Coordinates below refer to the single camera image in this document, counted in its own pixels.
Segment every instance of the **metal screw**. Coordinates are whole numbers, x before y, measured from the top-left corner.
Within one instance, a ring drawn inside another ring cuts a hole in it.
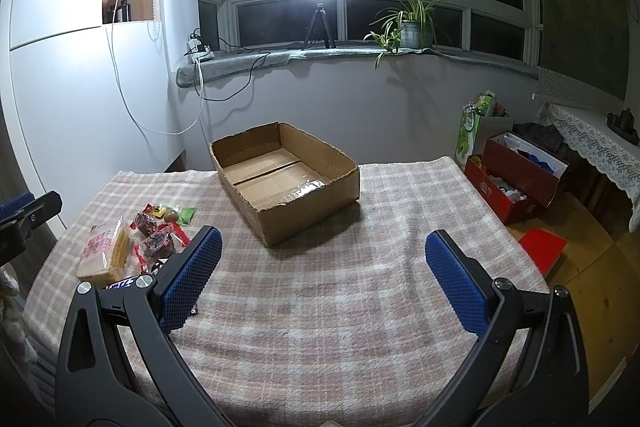
[[[564,286],[556,286],[556,289],[554,290],[554,292],[558,297],[561,297],[563,299],[569,296],[569,290]]]
[[[78,293],[80,295],[84,295],[85,293],[88,293],[90,289],[91,289],[91,283],[89,281],[81,282],[78,285]]]
[[[495,287],[498,288],[498,290],[510,290],[511,288],[513,288],[513,284],[511,283],[511,281],[509,279],[505,279],[504,277],[498,277],[498,279],[494,280],[495,283]]]
[[[136,279],[136,286],[138,288],[147,288],[151,286],[151,283],[154,281],[154,278],[150,275],[141,275]]]

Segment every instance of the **wooden floor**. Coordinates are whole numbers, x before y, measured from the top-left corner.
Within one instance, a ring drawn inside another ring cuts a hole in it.
[[[640,343],[640,231],[628,231],[631,202],[619,189],[607,189],[597,210],[598,219],[574,195],[559,192],[541,217],[508,227],[516,239],[537,228],[568,241],[546,281],[571,291],[587,355],[590,398]]]

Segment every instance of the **table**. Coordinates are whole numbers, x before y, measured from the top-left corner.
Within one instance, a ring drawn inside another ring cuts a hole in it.
[[[451,158],[360,169],[359,203],[271,249],[249,229],[215,172],[121,172],[53,249],[25,320],[56,353],[90,227],[111,217],[130,220],[147,203],[196,206],[186,232],[193,237],[202,225],[218,227],[223,256],[200,296],[200,313],[171,335],[220,408],[237,425],[411,423],[476,341],[426,264],[428,233],[446,229],[492,277],[524,290],[548,288]],[[127,270],[133,275],[135,266]],[[508,384],[524,333],[495,392]],[[122,336],[143,390],[159,401],[130,331],[123,328]]]
[[[603,114],[546,103],[540,123],[558,129],[571,149],[624,190],[632,202],[629,232],[640,227],[640,148],[607,127]]]

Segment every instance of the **window sill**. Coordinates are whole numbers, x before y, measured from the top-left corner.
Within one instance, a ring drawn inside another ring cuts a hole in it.
[[[255,70],[264,70],[285,66],[291,60],[326,60],[328,58],[363,58],[376,57],[381,51],[379,47],[371,45],[357,44],[356,42],[338,42],[336,49],[324,49],[313,47],[308,50],[288,50],[283,48],[262,48],[256,50],[255,53],[225,53],[215,52],[216,57],[204,60],[202,65],[202,76],[204,83],[220,80],[228,76],[236,74],[248,73],[251,68]],[[460,62],[463,64],[472,64],[477,66],[488,66],[503,70],[514,71],[514,73],[524,74],[531,78],[538,78],[538,68],[527,66],[520,60],[511,58],[498,57],[497,55],[480,54],[476,52],[466,52],[455,48],[440,47],[438,50],[424,49],[411,50],[402,48],[397,55],[431,55],[443,57],[447,60]],[[193,87],[199,79],[196,80],[195,67],[193,65],[178,68],[175,83],[178,87]]]

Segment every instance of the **open cardboard box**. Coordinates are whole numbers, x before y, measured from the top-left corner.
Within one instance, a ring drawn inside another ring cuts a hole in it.
[[[517,148],[546,162],[554,171],[546,171],[511,148]],[[532,143],[507,132],[490,138],[484,144],[482,165],[494,176],[522,190],[544,207],[549,206],[567,165]]]
[[[223,186],[267,247],[360,197],[355,162],[287,123],[222,138],[210,153]]]
[[[504,192],[497,187],[488,174],[485,174],[471,160],[466,160],[465,176],[471,184],[480,192],[495,215],[505,225],[524,221],[539,216],[545,209],[531,197],[520,201],[511,201]]]

